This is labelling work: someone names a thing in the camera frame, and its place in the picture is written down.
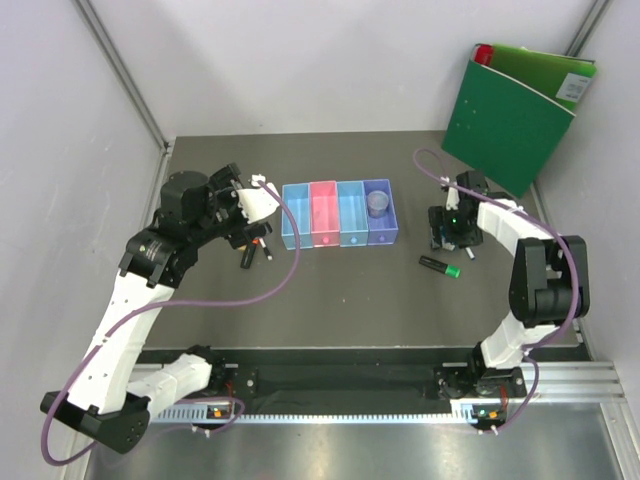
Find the light blue drawer bin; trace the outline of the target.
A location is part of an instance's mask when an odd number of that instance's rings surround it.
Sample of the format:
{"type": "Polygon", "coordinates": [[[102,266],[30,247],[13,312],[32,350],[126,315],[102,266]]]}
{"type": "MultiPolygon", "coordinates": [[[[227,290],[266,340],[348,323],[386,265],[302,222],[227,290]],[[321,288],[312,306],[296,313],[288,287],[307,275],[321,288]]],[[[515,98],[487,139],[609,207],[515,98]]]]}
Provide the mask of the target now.
{"type": "MultiPolygon", "coordinates": [[[[282,187],[282,200],[291,212],[299,234],[300,248],[313,247],[311,236],[310,184],[286,184],[282,187]]],[[[281,238],[287,250],[295,249],[295,234],[286,212],[282,212],[281,238]]]]}

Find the clear paper clip jar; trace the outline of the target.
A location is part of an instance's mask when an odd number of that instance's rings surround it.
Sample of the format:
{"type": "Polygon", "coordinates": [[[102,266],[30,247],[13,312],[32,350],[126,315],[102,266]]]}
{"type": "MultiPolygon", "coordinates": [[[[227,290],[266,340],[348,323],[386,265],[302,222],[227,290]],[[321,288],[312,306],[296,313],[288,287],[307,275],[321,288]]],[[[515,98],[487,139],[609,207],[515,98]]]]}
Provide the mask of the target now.
{"type": "Polygon", "coordinates": [[[367,210],[370,218],[381,218],[387,214],[389,196],[382,190],[373,190],[366,196],[367,210]]]}

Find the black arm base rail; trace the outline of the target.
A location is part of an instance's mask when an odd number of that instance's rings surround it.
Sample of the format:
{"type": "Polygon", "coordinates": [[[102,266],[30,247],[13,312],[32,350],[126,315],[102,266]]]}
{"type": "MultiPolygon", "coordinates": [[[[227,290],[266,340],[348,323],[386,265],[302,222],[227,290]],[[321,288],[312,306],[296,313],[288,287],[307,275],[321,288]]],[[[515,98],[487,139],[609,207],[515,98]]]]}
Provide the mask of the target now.
{"type": "Polygon", "coordinates": [[[521,399],[523,375],[489,389],[464,378],[469,348],[216,349],[209,391],[249,413],[443,413],[446,400],[521,399]]]}

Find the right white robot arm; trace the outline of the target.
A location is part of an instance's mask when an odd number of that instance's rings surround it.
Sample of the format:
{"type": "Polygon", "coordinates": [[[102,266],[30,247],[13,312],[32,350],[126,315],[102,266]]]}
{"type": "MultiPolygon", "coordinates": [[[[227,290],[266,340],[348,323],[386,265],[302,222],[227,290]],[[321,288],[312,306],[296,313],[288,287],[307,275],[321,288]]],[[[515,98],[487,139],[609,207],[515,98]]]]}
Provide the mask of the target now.
{"type": "Polygon", "coordinates": [[[509,195],[491,191],[477,170],[458,175],[444,189],[445,204],[428,210],[432,250],[470,249],[490,235],[513,258],[509,311],[474,347],[464,374],[474,393],[487,396],[513,378],[526,352],[566,320],[588,312],[586,243],[579,236],[549,233],[509,195]]]}

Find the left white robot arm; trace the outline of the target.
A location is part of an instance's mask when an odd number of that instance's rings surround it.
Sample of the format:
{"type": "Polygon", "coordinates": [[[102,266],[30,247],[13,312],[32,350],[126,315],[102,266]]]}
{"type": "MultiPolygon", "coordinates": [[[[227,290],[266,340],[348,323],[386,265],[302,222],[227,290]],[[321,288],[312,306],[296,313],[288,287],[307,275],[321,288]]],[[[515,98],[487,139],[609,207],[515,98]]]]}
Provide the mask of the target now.
{"type": "Polygon", "coordinates": [[[201,392],[216,396],[227,374],[206,347],[134,381],[131,374],[159,313],[178,306],[173,296],[199,250],[216,239],[237,249],[270,233],[281,205],[262,175],[243,185],[235,164],[212,175],[179,171],[159,193],[151,223],[126,244],[111,298],[81,364],[62,390],[45,394],[45,423],[59,421],[119,454],[132,451],[149,423],[201,392]]]}

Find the green ring binder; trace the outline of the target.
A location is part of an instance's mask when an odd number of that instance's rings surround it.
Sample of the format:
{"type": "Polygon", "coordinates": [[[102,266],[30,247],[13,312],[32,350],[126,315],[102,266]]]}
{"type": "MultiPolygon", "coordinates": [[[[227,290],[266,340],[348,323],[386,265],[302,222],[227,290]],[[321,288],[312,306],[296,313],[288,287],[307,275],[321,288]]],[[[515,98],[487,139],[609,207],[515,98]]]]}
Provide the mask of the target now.
{"type": "Polygon", "coordinates": [[[442,149],[521,197],[575,113],[492,69],[492,45],[472,48],[442,149]]]}

